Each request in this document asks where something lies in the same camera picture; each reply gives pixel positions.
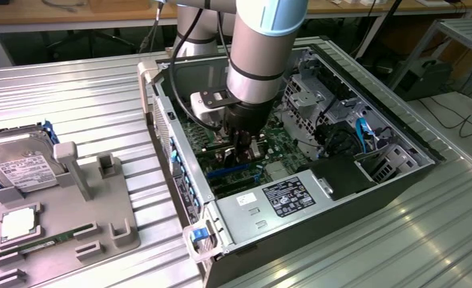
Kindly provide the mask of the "black graphics card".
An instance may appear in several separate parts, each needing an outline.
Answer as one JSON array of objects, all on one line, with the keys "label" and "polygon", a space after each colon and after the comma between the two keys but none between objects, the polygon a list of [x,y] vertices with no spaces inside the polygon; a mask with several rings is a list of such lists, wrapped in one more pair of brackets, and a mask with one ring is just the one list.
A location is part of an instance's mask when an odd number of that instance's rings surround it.
[{"label": "black graphics card", "polygon": [[216,146],[216,155],[221,154],[224,167],[236,167],[254,163],[268,155],[269,143],[256,142],[249,145],[233,146],[222,144]]}]

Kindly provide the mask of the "green motherboard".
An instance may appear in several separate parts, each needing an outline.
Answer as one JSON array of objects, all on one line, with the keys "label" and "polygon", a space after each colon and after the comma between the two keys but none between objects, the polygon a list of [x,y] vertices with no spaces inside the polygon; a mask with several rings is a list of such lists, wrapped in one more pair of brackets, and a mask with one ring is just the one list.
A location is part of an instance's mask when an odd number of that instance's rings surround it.
[{"label": "green motherboard", "polygon": [[284,122],[277,116],[280,112],[277,109],[270,115],[260,136],[253,138],[253,143],[269,143],[265,158],[250,163],[249,169],[213,179],[208,179],[208,173],[228,168],[224,167],[221,154],[216,155],[214,150],[217,145],[232,144],[229,137],[222,132],[204,128],[185,114],[180,115],[180,122],[200,162],[201,171],[218,199],[295,174],[297,169],[312,161],[297,146],[299,140],[292,138],[285,130]]}]

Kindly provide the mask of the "green RAM stick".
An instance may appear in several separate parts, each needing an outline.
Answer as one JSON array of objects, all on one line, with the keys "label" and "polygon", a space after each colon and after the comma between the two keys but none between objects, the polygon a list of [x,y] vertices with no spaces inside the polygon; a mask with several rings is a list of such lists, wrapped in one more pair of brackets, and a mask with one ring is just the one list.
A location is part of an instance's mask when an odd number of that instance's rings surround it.
[{"label": "green RAM stick", "polygon": [[62,244],[62,243],[73,240],[75,238],[74,234],[77,234],[79,232],[81,232],[81,230],[73,230],[69,232],[63,232],[63,233],[61,233],[55,236],[51,236],[46,239],[38,240],[38,241],[31,242],[28,244],[23,244],[22,246],[11,247],[11,248],[0,251],[0,257],[8,256],[14,253],[28,254],[28,253],[32,253],[38,250],[42,250],[50,246]]}]

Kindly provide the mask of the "grey parts rack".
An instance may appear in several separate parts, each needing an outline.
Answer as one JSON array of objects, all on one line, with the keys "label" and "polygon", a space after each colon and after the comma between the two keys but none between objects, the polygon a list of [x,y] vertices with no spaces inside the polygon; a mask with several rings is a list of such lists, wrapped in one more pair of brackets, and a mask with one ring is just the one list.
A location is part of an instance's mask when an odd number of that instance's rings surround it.
[{"label": "grey parts rack", "polygon": [[[81,232],[62,244],[0,257],[0,288],[32,288],[141,246],[121,160],[103,154],[79,164],[74,142],[57,144],[54,157],[66,167],[57,185],[30,193],[0,188],[0,251]],[[36,212],[35,232],[2,242],[4,213],[28,207]]]}]

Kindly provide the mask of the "silver CPU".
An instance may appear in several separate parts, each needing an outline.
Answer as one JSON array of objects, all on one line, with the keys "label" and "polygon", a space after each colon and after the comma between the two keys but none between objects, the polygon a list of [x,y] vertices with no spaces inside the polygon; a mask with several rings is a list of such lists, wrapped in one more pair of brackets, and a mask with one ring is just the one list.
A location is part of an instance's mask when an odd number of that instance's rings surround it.
[{"label": "silver CPU", "polygon": [[36,212],[32,207],[4,213],[2,219],[2,242],[35,232]]}]

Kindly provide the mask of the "black box on floor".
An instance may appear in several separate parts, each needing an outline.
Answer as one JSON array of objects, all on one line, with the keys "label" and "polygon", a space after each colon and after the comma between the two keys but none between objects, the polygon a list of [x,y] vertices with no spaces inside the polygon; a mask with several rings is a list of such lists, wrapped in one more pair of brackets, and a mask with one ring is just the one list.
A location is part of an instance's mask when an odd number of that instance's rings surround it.
[{"label": "black box on floor", "polygon": [[439,94],[447,83],[454,67],[434,57],[419,58],[396,88],[397,95],[406,101],[419,100]]}]

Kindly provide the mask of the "blue expansion slot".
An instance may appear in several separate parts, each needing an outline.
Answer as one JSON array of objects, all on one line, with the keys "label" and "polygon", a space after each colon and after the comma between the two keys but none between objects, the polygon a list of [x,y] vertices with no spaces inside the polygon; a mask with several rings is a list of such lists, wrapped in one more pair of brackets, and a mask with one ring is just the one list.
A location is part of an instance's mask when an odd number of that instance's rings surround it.
[{"label": "blue expansion slot", "polygon": [[250,164],[242,164],[242,165],[238,165],[234,167],[222,168],[222,169],[218,169],[218,170],[209,172],[206,177],[208,177],[208,179],[213,179],[213,178],[225,176],[233,172],[246,170],[246,169],[249,169],[249,167],[250,167]]}]

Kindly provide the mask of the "silver power supply unit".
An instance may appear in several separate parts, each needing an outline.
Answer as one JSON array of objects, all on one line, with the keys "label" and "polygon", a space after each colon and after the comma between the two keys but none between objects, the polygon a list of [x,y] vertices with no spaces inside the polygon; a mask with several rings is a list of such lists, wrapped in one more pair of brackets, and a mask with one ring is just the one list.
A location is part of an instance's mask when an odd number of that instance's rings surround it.
[{"label": "silver power supply unit", "polygon": [[233,243],[245,246],[336,206],[324,178],[305,170],[217,201]]}]

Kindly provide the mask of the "metal slat side table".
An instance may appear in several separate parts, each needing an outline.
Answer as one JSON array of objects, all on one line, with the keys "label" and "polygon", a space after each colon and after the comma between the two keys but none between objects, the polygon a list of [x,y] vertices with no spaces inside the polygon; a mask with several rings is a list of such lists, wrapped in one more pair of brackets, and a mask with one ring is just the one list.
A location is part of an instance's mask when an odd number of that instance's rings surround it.
[{"label": "metal slat side table", "polygon": [[392,74],[388,83],[391,90],[395,90],[399,86],[414,62],[422,56],[422,53],[438,32],[446,34],[451,40],[460,42],[472,50],[472,18],[436,20],[430,26],[406,62]]}]

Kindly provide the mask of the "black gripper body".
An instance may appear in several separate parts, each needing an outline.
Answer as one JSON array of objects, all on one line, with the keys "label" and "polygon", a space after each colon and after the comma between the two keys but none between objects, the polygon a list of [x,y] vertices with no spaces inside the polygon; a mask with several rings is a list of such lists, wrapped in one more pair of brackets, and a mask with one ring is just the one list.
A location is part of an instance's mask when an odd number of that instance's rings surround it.
[{"label": "black gripper body", "polygon": [[229,137],[233,139],[237,133],[257,136],[268,123],[272,110],[272,101],[261,104],[240,102],[229,105],[225,114],[225,131]]}]

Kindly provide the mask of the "silver drive cage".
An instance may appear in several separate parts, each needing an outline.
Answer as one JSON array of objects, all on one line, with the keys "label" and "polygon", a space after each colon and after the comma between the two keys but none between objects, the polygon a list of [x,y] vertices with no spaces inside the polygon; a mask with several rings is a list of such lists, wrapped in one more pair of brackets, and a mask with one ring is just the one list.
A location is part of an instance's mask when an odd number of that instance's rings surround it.
[{"label": "silver drive cage", "polygon": [[316,128],[321,124],[333,124],[341,117],[339,102],[325,111],[333,93],[316,76],[295,74],[288,80],[277,116],[291,137],[299,140],[299,148],[312,158],[317,157],[320,144],[316,141]]}]

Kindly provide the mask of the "hard disk with blue carrier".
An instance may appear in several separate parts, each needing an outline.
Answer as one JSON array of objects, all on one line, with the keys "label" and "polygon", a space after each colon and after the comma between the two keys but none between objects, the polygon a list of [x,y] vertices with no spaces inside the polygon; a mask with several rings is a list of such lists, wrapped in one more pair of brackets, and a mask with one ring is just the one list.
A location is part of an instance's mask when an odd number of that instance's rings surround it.
[{"label": "hard disk with blue carrier", "polygon": [[54,157],[59,143],[50,121],[0,129],[0,188],[30,193],[58,184],[66,167]]}]

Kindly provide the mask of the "black fan shroud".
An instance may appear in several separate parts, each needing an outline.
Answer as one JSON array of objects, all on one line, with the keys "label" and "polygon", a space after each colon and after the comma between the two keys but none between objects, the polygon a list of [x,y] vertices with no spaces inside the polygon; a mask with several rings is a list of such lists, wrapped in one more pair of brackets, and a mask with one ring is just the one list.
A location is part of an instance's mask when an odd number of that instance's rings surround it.
[{"label": "black fan shroud", "polygon": [[308,163],[307,167],[316,177],[328,183],[332,189],[329,197],[333,200],[340,200],[377,185],[356,164],[355,158],[348,155],[319,159]]}]

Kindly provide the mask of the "open black PC case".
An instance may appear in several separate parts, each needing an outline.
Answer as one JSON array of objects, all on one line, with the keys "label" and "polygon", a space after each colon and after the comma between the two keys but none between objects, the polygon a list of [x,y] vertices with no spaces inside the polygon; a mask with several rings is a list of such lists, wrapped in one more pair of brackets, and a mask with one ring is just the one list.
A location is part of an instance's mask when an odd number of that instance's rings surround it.
[{"label": "open black PC case", "polygon": [[[176,64],[176,70],[180,94],[190,109],[193,93],[225,88],[229,63],[224,54],[182,58]],[[321,40],[293,48],[270,115],[281,108],[288,80],[295,74],[316,76],[333,93],[335,98],[325,111],[331,110],[336,102],[340,103],[337,111],[341,117],[337,122],[321,124],[316,128],[315,137],[320,150],[311,162],[348,155],[355,158],[356,164],[377,185],[335,200],[333,208],[293,227],[245,246],[237,246],[217,206],[221,199],[216,197],[208,184],[180,122],[180,115],[188,114],[173,95],[169,61],[150,60],[138,66],[143,109],[151,118],[150,130],[161,143],[165,169],[169,173],[168,185],[182,214],[181,223],[185,228],[200,220],[212,220],[221,235],[224,252],[197,263],[204,288],[220,288],[379,211],[444,160],[422,135],[408,126],[406,117],[387,106],[387,100],[397,99],[393,91],[367,72],[335,42]],[[309,170],[307,164],[296,173],[305,170]]]}]

